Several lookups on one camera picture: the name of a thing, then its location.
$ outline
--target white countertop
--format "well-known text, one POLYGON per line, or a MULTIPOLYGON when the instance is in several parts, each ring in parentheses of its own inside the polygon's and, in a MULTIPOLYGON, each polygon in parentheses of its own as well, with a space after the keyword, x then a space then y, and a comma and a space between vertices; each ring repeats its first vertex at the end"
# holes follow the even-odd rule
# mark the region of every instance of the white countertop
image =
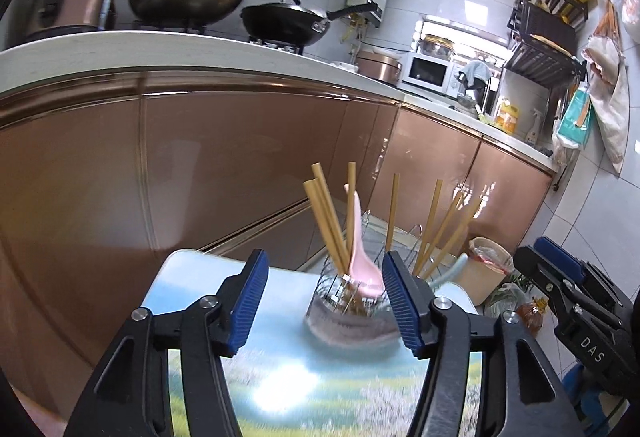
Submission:
POLYGON ((38 40, 0 52, 0 92, 66 75, 124 68, 244 70, 316 80, 377 94, 475 130, 556 171, 551 159, 508 134, 437 102, 297 54, 236 40, 163 31, 103 31, 38 40))

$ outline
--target black frying pan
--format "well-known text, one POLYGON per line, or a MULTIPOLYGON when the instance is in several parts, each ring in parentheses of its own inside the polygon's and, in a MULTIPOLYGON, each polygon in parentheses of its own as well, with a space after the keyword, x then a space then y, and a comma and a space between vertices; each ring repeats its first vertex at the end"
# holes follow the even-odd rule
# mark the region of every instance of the black frying pan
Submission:
POLYGON ((302 8, 300 0, 292 1, 293 4, 282 0, 244 8, 240 16, 249 35, 265 41, 296 46, 311 45, 326 34, 332 20, 378 8, 375 2, 370 2, 324 13, 302 8))

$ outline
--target teal bag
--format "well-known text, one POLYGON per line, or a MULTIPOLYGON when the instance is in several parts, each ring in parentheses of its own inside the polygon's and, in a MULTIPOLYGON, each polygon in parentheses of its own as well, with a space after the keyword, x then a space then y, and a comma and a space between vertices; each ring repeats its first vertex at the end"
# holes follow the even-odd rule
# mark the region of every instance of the teal bag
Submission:
POLYGON ((578 89, 571 98, 568 109, 558 128, 558 135, 572 143, 585 147, 589 140, 593 110, 589 94, 578 89))

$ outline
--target gray cloth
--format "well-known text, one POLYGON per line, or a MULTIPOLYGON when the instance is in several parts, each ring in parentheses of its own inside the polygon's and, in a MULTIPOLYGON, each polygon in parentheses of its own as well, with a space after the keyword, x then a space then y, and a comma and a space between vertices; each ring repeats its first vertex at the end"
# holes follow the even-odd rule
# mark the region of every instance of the gray cloth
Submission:
POLYGON ((473 86, 476 78, 484 81, 485 84, 491 79, 489 67, 486 66, 486 63, 479 60, 469 62, 465 67, 460 69, 460 72, 465 75, 466 81, 468 81, 468 83, 466 83, 467 89, 473 86))

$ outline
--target chopstick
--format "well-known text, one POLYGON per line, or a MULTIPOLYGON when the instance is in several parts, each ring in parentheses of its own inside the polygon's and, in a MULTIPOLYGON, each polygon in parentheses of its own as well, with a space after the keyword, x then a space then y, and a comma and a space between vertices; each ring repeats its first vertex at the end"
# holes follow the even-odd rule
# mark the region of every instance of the chopstick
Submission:
POLYGON ((326 245, 329 256, 334 261, 338 274, 345 274, 342 268, 342 261, 340 260, 340 253, 338 252, 338 248, 334 240, 334 234, 332 233, 329 222, 324 214, 324 207, 322 206, 322 198, 318 181, 316 179, 311 179, 310 181, 305 181, 303 185, 305 187, 306 196, 309 197, 309 202, 311 202, 311 209, 314 213, 314 217, 316 218, 316 224, 318 224, 322 240, 324 240, 324 245, 326 245))
POLYGON ((438 231, 436 232, 436 236, 433 237, 433 242, 429 244, 429 249, 427 249, 427 251, 425 252, 420 262, 418 262, 418 264, 416 265, 417 271, 414 270, 415 276, 418 276, 420 274, 420 271, 424 267, 425 263, 429 260, 429 257, 431 257, 433 250, 436 248, 437 243, 440 242, 440 237, 442 237, 444 230, 447 229, 447 224, 449 224, 449 221, 451 220, 451 217, 453 216, 454 211, 456 211, 456 208, 458 207, 458 203, 460 202, 461 197, 462 197, 462 189, 459 190, 458 193, 456 193, 455 197, 453 197, 453 200, 449 205, 449 209, 447 210, 447 213, 444 216, 442 224, 440 225, 440 229, 438 229, 438 231))
POLYGON ((417 276, 418 262, 421 261, 424 252, 427 250, 427 240, 429 240, 429 233, 433 230, 433 223, 436 218, 436 211, 438 210, 438 200, 440 200, 440 190, 442 189, 442 179, 437 179, 436 188, 433 190, 433 197, 431 198, 431 208, 429 210, 429 217, 427 218, 427 224, 422 233, 422 240, 420 241, 420 250, 415 257, 414 276, 417 276))
POLYGON ((443 245, 438 256, 435 258, 435 260, 427 270, 427 273, 425 274, 425 278, 431 276, 431 273, 433 273, 436 267, 440 265, 445 255, 449 254, 453 245, 458 241, 460 236, 464 233, 466 227, 473 220, 474 215, 476 214, 476 211, 478 211, 478 208, 482 203, 482 195, 483 194, 480 194, 480 196, 476 200, 474 200, 473 204, 471 204, 471 206, 467 208, 466 215, 464 220, 462 221, 462 224, 460 224, 460 226, 457 227, 457 229, 453 232, 453 235, 450 236, 449 240, 447 240, 447 242, 443 245))
POLYGON ((347 273, 347 270, 349 269, 350 256, 347 253, 347 246, 342 238, 342 230, 340 229, 340 223, 338 222, 338 215, 335 213, 334 202, 332 201, 331 194, 329 193, 329 186, 326 185, 322 165, 317 162, 311 165, 311 170, 313 171, 316 179, 318 179, 318 190, 322 209, 324 210, 326 219, 331 227, 332 234, 334 234, 339 258, 336 265, 340 265, 341 269, 344 270, 344 273, 347 273))
POLYGON ((347 165, 347 182, 349 184, 349 189, 347 190, 347 253, 351 258, 351 255, 353 255, 353 230, 355 223, 360 221, 353 217, 353 205, 355 204, 356 196, 356 163, 353 161, 347 165))
POLYGON ((394 225, 396 224, 396 207, 398 206, 398 187, 400 186, 400 174, 394 173, 394 183, 391 188, 391 206, 389 208, 389 222, 386 225, 385 253, 391 250, 394 241, 394 225))

